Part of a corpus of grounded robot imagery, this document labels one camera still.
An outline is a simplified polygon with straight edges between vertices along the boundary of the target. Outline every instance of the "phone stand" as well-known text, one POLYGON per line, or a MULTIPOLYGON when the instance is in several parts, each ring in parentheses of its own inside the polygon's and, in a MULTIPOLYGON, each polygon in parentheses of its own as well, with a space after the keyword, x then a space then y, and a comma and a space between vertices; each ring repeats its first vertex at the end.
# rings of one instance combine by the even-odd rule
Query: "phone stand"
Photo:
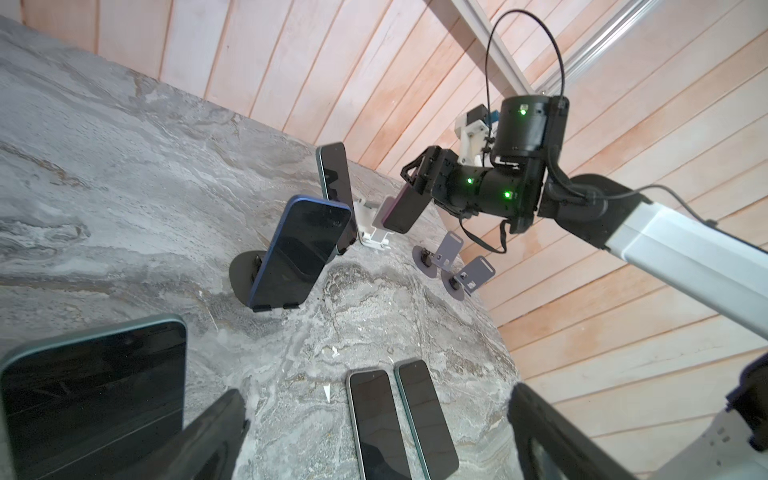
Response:
POLYGON ((459 252, 462 251, 463 246, 464 240, 459 235, 449 231, 434 253, 419 245, 413 247, 413 262, 416 264, 416 268, 426 276, 436 278, 438 269, 450 273, 451 265, 458 257, 459 252))
POLYGON ((360 243, 377 250, 389 250, 389 238, 387 237, 392 231, 384 228, 382 218, 394 201, 394 197, 387 197, 384 199, 384 203, 375 204, 361 198, 353 204, 360 243))
POLYGON ((462 268, 456 275, 442 271, 442 284, 453 298, 464 300, 464 293, 472 294, 496 274, 496 269, 485 257, 475 259, 462 268))
POLYGON ((261 268, 261 261, 266 255, 264 250, 242 252, 230 263, 230 284, 235 297, 245 306, 250 298, 250 288, 261 268))

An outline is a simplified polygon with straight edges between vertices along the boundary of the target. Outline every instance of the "black phone stand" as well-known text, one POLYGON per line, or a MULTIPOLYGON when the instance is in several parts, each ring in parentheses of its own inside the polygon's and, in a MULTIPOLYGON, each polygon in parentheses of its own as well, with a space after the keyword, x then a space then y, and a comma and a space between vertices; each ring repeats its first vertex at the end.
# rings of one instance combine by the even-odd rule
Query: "black phone stand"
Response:
MULTIPOLYGON (((273 308, 269 305, 251 306, 248 304, 250 289, 253 286, 256 275, 259 273, 259 268, 261 268, 261 263, 265 256, 266 251, 264 250, 250 250, 242 252, 230 263, 230 284, 235 292, 235 297, 254 312, 266 312, 273 308)), ((299 308, 299 304, 286 303, 283 305, 283 308, 299 308)))

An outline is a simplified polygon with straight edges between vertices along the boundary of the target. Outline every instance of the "marble countertop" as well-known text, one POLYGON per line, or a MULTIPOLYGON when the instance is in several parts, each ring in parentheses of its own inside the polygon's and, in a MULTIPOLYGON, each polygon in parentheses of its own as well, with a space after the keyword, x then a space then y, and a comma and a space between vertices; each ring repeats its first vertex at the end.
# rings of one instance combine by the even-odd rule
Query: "marble countertop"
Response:
MULTIPOLYGON (((396 192, 350 173, 356 197, 396 192)), ((460 458, 452 478, 520 478, 505 419, 518 374, 498 331, 412 264, 414 245, 445 234, 433 206, 390 251, 334 260, 297 310, 235 299, 229 262, 266 248, 294 194, 321 195, 313 147, 0 17, 0 354, 182 315, 185 422, 238 388, 252 425, 235 478, 248 479, 358 478, 347 372, 380 366, 396 394, 392 364, 421 357, 460 458)))

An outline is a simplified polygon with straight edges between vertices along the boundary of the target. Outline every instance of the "round stand base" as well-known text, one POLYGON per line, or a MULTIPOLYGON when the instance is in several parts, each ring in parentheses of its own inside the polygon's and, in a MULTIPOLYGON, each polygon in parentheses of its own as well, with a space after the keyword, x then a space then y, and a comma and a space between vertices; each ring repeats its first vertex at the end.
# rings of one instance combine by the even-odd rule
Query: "round stand base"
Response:
POLYGON ((437 278, 437 266, 434 264, 430 266, 426 266, 422 261, 423 253, 424 253, 424 247, 420 247, 419 245, 416 245, 415 247, 413 247, 413 251, 412 251, 413 263, 416 265, 416 268, 421 270, 422 273, 424 273, 429 278, 437 278))
POLYGON ((450 296, 457 299, 459 302, 464 300, 464 287, 457 283, 458 290, 453 288, 451 285, 451 279, 453 278, 453 273, 446 272, 445 270, 440 270, 441 274, 440 277, 442 278, 442 285, 445 287, 445 291, 448 292, 450 296))
POLYGON ((251 250, 250 252, 242 252, 230 263, 232 291, 235 292, 235 297, 245 306, 249 306, 250 288, 253 286, 253 279, 259 273, 258 265, 264 256, 266 256, 266 252, 263 250, 251 250))

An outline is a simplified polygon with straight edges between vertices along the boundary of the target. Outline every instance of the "dark phone screen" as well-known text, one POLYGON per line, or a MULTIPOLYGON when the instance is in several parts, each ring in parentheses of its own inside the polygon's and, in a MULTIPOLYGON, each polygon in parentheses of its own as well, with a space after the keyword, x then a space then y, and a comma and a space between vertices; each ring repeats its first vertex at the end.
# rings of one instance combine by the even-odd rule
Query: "dark phone screen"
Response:
POLYGON ((384 214, 382 226, 393 232, 408 233, 430 201, 429 195, 420 194, 409 184, 403 185, 391 209, 384 214))
POLYGON ((289 202, 250 294, 252 308, 304 302, 349 222, 344 207, 301 199, 289 202))
POLYGON ((186 344, 166 322, 15 360, 0 386, 18 480, 106 478, 180 432, 186 344))
POLYGON ((349 181, 346 150, 344 144, 336 143, 320 147, 318 155, 323 168, 321 174, 325 178, 328 200, 341 202, 352 211, 352 219, 337 244, 339 252, 344 253, 357 240, 357 223, 355 222, 355 207, 352 198, 352 184, 349 181))
POLYGON ((427 364, 417 360, 400 366, 398 373, 429 477, 445 480, 458 469, 458 456, 427 364))
POLYGON ((406 447, 386 372, 353 373, 349 387, 366 480, 409 480, 406 447))

